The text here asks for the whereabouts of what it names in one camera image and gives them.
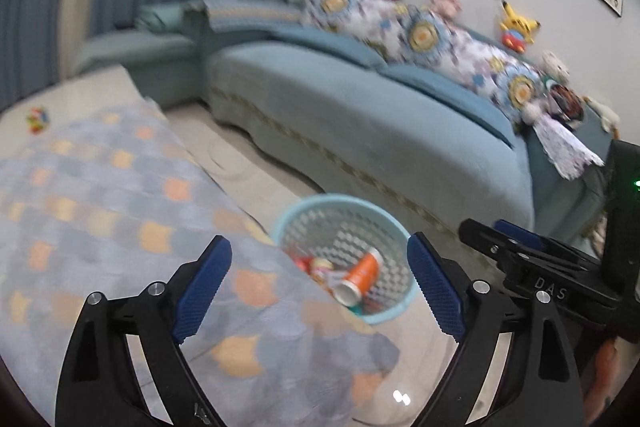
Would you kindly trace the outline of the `person right hand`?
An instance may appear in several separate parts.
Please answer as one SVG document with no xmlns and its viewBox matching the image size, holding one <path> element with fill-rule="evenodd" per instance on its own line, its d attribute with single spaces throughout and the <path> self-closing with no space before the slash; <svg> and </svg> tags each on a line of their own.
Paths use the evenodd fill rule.
<svg viewBox="0 0 640 427">
<path fill-rule="evenodd" d="M 639 360 L 639 346 L 620 337 L 606 340 L 594 357 L 594 373 L 585 396 L 586 425 L 591 426 L 613 402 Z"/>
</svg>

